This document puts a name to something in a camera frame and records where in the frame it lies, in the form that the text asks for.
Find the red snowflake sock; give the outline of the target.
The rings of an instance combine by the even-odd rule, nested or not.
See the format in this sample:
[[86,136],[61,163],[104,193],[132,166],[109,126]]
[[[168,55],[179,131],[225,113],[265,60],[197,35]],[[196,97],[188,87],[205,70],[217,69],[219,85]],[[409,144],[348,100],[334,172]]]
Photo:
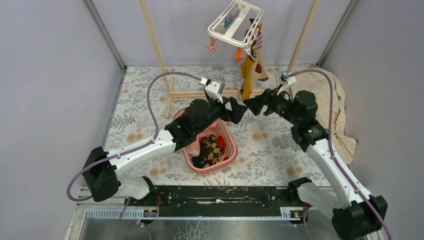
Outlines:
[[218,144],[221,148],[223,148],[223,149],[225,149],[225,148],[226,148],[227,144],[226,144],[226,141],[225,141],[225,139],[224,139],[224,137],[223,137],[223,136],[218,136],[216,141],[217,141],[217,144]]

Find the pink laundry basket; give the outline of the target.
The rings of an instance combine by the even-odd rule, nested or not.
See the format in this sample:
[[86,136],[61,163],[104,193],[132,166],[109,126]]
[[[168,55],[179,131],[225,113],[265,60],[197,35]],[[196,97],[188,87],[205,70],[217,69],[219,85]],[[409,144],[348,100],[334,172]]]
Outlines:
[[225,168],[238,154],[237,145],[225,121],[218,119],[182,149],[189,168],[201,175]]

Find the brown argyle sock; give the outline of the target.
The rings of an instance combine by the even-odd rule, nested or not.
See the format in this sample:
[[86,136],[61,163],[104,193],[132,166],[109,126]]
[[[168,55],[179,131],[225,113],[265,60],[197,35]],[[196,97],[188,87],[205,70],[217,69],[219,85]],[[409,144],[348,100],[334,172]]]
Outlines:
[[209,134],[203,137],[199,143],[199,156],[210,166],[221,163],[226,159],[225,149],[217,144],[217,137],[214,134]]

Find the navy sock red cuff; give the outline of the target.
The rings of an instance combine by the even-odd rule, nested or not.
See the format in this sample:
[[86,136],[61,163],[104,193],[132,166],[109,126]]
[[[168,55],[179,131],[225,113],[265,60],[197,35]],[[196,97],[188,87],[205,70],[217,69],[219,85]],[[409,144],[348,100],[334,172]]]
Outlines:
[[200,156],[193,156],[192,158],[191,158],[191,162],[192,162],[192,165],[195,167],[195,168],[198,168],[198,169],[203,169],[204,167],[205,167],[205,165],[207,165],[208,164],[208,162],[207,161],[205,161],[202,157],[200,157]]

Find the wooden clothes rack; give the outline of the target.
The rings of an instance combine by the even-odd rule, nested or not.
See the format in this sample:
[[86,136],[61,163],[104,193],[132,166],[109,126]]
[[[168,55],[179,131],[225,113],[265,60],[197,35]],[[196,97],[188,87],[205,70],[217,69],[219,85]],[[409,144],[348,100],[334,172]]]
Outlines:
[[[144,20],[147,26],[147,30],[150,36],[150,40],[153,46],[153,50],[154,53],[156,55],[156,59],[160,68],[160,72],[164,74],[164,76],[162,76],[161,78],[163,79],[164,82],[164,86],[167,92],[167,98],[168,98],[168,106],[167,106],[167,112],[166,112],[166,117],[169,118],[170,117],[170,111],[171,111],[171,103],[172,103],[172,99],[177,99],[177,98],[200,98],[204,95],[203,91],[174,91],[174,82],[175,82],[175,78],[172,77],[170,80],[168,81],[167,79],[167,74],[168,72],[165,71],[164,68],[164,64],[162,61],[162,57],[161,57],[161,53],[160,53],[160,49],[158,46],[158,41],[157,41],[157,36],[155,34],[155,30],[154,27],[152,25],[151,22],[151,17],[149,14],[149,10],[147,7],[147,4],[144,0],[140,0],[139,1],[140,7],[141,7],[141,11],[143,13],[144,16]],[[313,17],[316,14],[317,8],[320,4],[319,0],[314,0],[311,4],[311,7],[309,9],[307,18],[304,22],[303,28],[301,30],[301,33],[299,35],[298,41],[296,43],[295,49],[293,51],[292,57],[290,59],[289,65],[287,67],[287,70],[290,72],[293,70],[293,67],[295,66],[297,57],[300,53],[301,47],[304,43],[305,37],[309,31],[310,25],[312,23]]]

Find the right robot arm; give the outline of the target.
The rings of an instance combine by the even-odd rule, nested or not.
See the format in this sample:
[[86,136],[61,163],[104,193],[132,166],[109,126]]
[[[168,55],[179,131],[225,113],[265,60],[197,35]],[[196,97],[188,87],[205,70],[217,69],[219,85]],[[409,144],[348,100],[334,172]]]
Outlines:
[[312,92],[302,90],[293,99],[286,99],[282,91],[266,89],[244,104],[256,116],[267,107],[265,116],[275,113],[290,122],[294,142],[316,163],[335,193],[321,190],[304,177],[289,183],[286,198],[291,205],[307,203],[317,209],[342,240],[365,237],[383,228],[386,200],[373,196],[340,159],[331,135],[316,120],[318,104]]

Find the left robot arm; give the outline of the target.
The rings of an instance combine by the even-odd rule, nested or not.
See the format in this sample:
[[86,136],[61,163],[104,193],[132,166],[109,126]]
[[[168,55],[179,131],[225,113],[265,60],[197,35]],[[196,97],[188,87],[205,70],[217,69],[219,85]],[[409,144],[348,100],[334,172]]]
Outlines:
[[187,147],[217,120],[239,123],[247,109],[234,97],[225,98],[223,102],[195,99],[183,109],[182,115],[150,138],[113,151],[105,151],[101,146],[94,148],[82,170],[90,197],[95,202],[102,202],[124,193],[144,206],[152,204],[155,200],[152,183],[146,177],[125,179],[125,172],[142,161]]

